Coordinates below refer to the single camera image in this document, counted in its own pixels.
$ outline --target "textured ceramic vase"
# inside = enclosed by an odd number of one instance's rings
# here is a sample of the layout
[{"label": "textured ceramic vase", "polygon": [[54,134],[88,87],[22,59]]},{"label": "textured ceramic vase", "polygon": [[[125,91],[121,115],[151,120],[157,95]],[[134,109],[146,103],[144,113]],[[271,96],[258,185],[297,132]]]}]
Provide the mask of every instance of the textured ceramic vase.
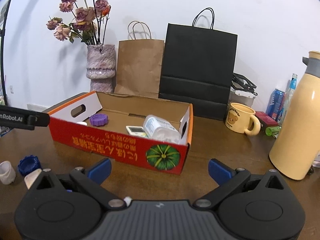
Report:
[{"label": "textured ceramic vase", "polygon": [[91,79],[90,91],[113,92],[111,79],[115,75],[115,45],[89,45],[86,77]]}]

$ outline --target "white wall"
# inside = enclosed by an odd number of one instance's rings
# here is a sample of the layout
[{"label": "white wall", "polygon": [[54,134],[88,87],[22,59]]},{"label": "white wall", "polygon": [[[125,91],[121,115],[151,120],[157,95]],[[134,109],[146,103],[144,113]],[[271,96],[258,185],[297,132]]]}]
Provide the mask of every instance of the white wall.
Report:
[{"label": "white wall", "polygon": [[[253,107],[266,109],[277,86],[285,90],[292,73],[301,78],[302,56],[320,50],[319,0],[108,0],[112,6],[107,43],[128,39],[132,20],[146,22],[155,39],[165,39],[167,24],[191,25],[203,8],[216,14],[214,28],[238,34],[235,72],[258,88]],[[11,103],[51,106],[88,91],[86,46],[58,41],[45,24],[59,11],[60,0],[12,0],[4,45],[4,71]],[[198,26],[208,26],[201,18]],[[13,85],[14,94],[9,86]]]}]

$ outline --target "brown tabletop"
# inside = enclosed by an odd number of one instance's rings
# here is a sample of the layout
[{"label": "brown tabletop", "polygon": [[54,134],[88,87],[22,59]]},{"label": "brown tabletop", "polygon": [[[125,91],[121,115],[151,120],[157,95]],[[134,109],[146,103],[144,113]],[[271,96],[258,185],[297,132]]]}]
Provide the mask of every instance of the brown tabletop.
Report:
[{"label": "brown tabletop", "polygon": [[[226,165],[244,167],[251,173],[264,174],[272,168],[268,160],[273,138],[262,133],[248,137],[225,127],[224,123],[195,117],[192,146],[180,176],[113,163],[111,176],[103,187],[121,198],[170,200],[189,199],[193,202],[217,184],[208,175],[208,161],[217,158]],[[26,155],[37,155],[42,167],[55,173],[67,173],[76,166],[88,167],[103,157],[52,141],[48,128],[35,131],[12,130],[0,138],[0,162],[9,160],[16,166]],[[306,223],[299,240],[320,239],[320,170],[302,181],[286,179],[306,212]],[[0,183],[0,237],[20,239],[13,223],[14,211],[27,188],[23,178],[8,186]]]}]

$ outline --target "blue bottle cap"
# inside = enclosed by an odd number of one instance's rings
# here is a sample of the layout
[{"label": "blue bottle cap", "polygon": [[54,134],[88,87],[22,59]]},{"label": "blue bottle cap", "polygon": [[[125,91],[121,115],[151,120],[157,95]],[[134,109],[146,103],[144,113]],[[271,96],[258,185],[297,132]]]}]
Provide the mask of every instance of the blue bottle cap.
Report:
[{"label": "blue bottle cap", "polygon": [[17,166],[19,173],[25,177],[29,173],[35,171],[36,169],[42,169],[40,161],[37,156],[26,156],[24,157]]}]

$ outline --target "bear illustration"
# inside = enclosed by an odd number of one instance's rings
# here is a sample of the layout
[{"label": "bear illustration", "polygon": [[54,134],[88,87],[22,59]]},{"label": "bear illustration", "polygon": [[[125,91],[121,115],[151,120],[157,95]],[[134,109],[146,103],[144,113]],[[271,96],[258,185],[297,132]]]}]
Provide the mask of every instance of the bear illustration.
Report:
[{"label": "bear illustration", "polygon": [[228,122],[230,124],[234,124],[236,121],[238,121],[238,116],[236,116],[233,113],[229,112],[229,114],[228,114]]}]

